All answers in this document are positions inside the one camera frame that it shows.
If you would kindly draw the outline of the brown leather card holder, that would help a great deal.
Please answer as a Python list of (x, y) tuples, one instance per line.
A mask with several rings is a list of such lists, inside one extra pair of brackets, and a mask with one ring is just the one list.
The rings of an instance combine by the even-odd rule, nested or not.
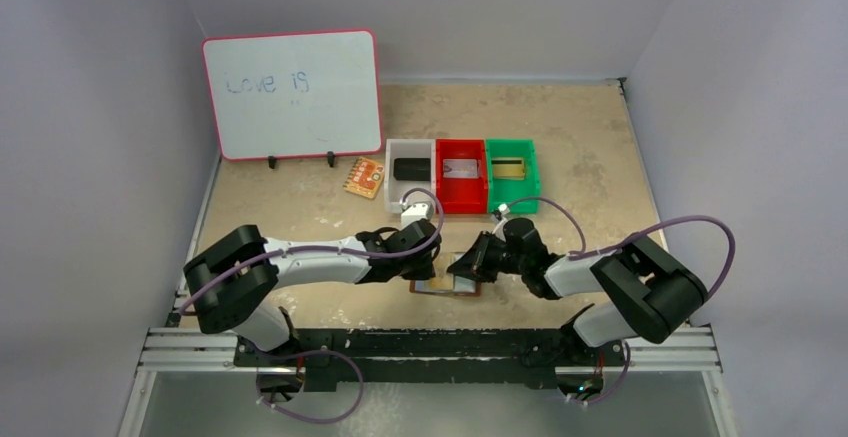
[(421, 295), (478, 297), (481, 294), (479, 282), (455, 276), (447, 268), (461, 257), (459, 252), (440, 254), (433, 262), (434, 275), (429, 280), (410, 282), (410, 292)]

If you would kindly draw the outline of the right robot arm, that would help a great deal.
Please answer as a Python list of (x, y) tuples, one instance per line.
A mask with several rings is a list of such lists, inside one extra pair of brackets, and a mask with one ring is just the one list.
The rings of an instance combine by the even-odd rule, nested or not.
[(708, 299), (702, 281), (648, 236), (572, 260), (550, 252), (527, 218), (508, 221), (501, 234), (480, 233), (447, 271), (481, 283), (518, 275), (533, 295), (546, 300), (604, 293), (607, 302), (587, 306), (561, 328), (563, 354), (576, 364), (613, 341), (640, 337), (660, 344)]

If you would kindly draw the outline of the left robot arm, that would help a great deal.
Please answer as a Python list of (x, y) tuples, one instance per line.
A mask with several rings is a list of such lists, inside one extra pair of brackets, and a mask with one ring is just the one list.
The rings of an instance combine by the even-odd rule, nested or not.
[(326, 242), (265, 238), (257, 226), (242, 225), (184, 266), (189, 296), (178, 312), (195, 317), (205, 334), (235, 332), (284, 366), (297, 356), (298, 339), (288, 312), (268, 302), (273, 291), (427, 280), (440, 246), (440, 229), (427, 219)]

